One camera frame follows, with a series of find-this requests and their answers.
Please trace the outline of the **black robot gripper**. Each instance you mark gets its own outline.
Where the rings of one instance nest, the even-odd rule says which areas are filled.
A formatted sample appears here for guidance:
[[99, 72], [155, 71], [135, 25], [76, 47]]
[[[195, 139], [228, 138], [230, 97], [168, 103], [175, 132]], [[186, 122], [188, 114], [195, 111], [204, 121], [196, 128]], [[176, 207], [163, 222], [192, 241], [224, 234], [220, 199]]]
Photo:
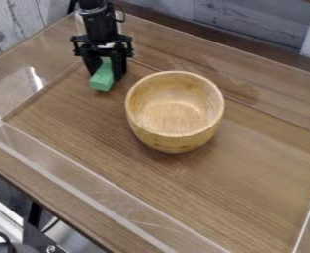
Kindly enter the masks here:
[[127, 73], [128, 58], [134, 56], [134, 39], [119, 30], [126, 19], [118, 18], [113, 7], [81, 7], [79, 17], [85, 33], [71, 37], [73, 53], [81, 57], [91, 75], [99, 70], [103, 58], [109, 58], [115, 80], [120, 81]]

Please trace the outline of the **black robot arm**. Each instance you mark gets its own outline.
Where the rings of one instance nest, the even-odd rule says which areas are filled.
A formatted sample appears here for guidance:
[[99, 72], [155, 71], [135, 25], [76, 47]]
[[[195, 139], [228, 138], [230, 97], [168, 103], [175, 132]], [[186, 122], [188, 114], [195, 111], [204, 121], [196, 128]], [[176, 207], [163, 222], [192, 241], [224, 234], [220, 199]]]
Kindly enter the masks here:
[[112, 66], [112, 80], [120, 81], [128, 71], [128, 59], [134, 54], [134, 38], [119, 30], [115, 5], [109, 0], [77, 0], [79, 15], [85, 33], [71, 37], [73, 54], [80, 56], [91, 75], [103, 69], [103, 59]]

